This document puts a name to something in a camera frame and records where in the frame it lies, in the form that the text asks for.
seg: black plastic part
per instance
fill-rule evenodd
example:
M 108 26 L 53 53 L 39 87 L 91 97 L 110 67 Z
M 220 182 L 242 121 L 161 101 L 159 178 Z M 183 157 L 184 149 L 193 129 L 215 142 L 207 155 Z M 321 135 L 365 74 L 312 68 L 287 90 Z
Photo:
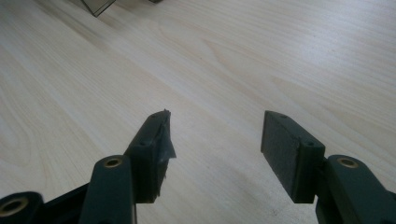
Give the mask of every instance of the black plastic part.
M 396 202 L 396 194 L 391 191 L 389 192 L 389 194 L 392 195 L 393 200 Z
M 88 184 L 44 204 L 44 223 L 78 223 Z
M 91 12 L 94 17 L 98 17 L 116 0 L 81 0 L 82 4 Z
M 80 224 L 132 223 L 133 182 L 126 156 L 111 156 L 94 166 L 79 218 Z
M 324 173 L 344 223 L 396 223 L 392 194 L 363 162 L 330 156 Z
M 38 224 L 43 199 L 36 192 L 22 192 L 8 195 L 0 200 L 1 224 Z
M 124 155 L 131 160 L 136 203 L 154 203 L 160 195 L 169 159 L 176 153 L 170 136 L 167 110 L 149 116 Z
M 324 203 L 321 199 L 318 199 L 316 213 L 319 224 L 343 223 L 343 219 L 341 219 L 341 215 L 334 202 Z
M 262 153 L 295 203 L 312 203 L 325 146 L 293 119 L 265 111 Z

